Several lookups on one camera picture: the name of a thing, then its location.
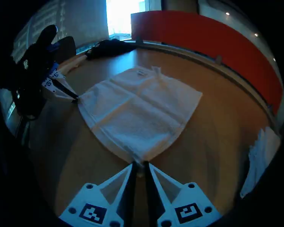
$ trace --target wall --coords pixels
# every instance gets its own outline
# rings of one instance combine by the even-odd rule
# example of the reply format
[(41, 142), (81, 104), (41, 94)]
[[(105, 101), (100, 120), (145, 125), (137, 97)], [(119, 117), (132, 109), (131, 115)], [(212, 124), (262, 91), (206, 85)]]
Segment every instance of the wall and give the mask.
[(197, 0), (163, 0), (162, 9), (183, 12), (198, 12)]
[[(249, 21), (248, 17), (228, 0), (198, 0), (198, 2), (200, 7), (200, 15), (212, 18), (235, 29), (243, 36), (245, 36), (250, 42), (252, 42), (259, 51), (261, 51), (261, 53), (266, 57), (266, 59), (274, 69), (283, 89), (283, 82), (278, 65), (273, 60), (273, 53), (270, 50), (264, 37)], [(279, 126), (284, 123), (284, 91), (282, 92), (281, 103), (278, 112), (276, 113), (276, 119)]]

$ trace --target white towel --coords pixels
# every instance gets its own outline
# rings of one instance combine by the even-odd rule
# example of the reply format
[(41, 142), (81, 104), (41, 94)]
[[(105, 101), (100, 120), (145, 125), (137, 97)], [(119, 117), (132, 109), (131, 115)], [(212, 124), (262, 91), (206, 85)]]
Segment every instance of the white towel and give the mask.
[(265, 132), (263, 129), (260, 130), (258, 140), (254, 143), (254, 146), (250, 147), (248, 154), (250, 167), (240, 192), (241, 198), (246, 196), (256, 186), (276, 154), (280, 143), (280, 138), (270, 127), (266, 127)]
[(164, 76), (161, 69), (135, 67), (102, 81), (80, 96), (79, 110), (95, 136), (131, 163), (151, 160), (181, 134), (201, 92)]

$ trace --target screw hole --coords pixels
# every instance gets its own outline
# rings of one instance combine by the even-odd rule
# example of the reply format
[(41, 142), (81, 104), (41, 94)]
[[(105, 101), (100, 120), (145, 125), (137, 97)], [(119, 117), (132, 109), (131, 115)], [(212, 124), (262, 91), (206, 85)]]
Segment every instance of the screw hole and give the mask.
[(75, 208), (73, 208), (73, 207), (69, 208), (69, 213), (75, 214), (76, 212), (77, 212), (77, 211), (76, 211)]
[(120, 223), (117, 221), (111, 221), (109, 224), (110, 227), (120, 227)]
[(172, 222), (170, 220), (161, 222), (162, 227), (171, 227), (171, 225), (172, 225)]
[(206, 213), (210, 213), (212, 211), (212, 208), (211, 207), (206, 207), (205, 210), (204, 210)]

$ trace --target black bag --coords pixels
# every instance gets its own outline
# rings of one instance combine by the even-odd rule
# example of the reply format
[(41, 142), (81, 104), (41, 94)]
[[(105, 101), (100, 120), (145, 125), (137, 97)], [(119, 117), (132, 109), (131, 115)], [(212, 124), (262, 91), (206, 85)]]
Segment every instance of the black bag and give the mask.
[(89, 49), (85, 55), (88, 60), (101, 58), (101, 57), (113, 57), (120, 54), (124, 54), (136, 49), (135, 46), (120, 41), (118, 39), (103, 40), (99, 42), (95, 47)]

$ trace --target gray wall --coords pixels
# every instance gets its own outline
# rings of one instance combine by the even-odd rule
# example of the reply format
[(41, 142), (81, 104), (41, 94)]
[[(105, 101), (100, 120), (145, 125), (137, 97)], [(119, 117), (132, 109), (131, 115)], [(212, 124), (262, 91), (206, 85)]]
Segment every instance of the gray wall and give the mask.
[(166, 10), (177, 10), (197, 13), (197, 0), (164, 0), (163, 5)]

